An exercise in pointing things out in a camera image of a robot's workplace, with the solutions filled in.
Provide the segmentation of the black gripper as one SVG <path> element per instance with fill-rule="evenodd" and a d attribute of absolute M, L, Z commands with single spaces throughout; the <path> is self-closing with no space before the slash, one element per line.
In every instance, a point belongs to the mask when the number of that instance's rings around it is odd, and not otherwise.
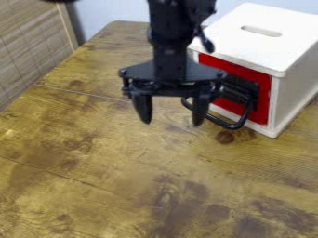
<path fill-rule="evenodd" d="M 192 99 L 192 124 L 203 123 L 210 97 L 200 96 L 220 82 L 227 73 L 196 63 L 190 57 L 152 59 L 123 68 L 117 72 L 123 80 L 121 92 L 132 99 L 139 119 L 151 122 L 151 97 L 198 97 Z"/>

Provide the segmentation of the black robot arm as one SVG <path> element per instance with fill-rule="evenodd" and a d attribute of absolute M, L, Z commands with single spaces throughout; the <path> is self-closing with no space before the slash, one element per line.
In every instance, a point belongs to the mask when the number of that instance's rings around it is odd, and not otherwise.
<path fill-rule="evenodd" d="M 148 4 L 152 60 L 119 70 L 121 91 L 144 123 L 151 121 L 153 97 L 191 98 L 192 124 L 199 126 L 226 72 L 196 63 L 187 46 L 199 38 L 206 51 L 215 50 L 202 22 L 215 14 L 216 0 L 148 0 Z"/>

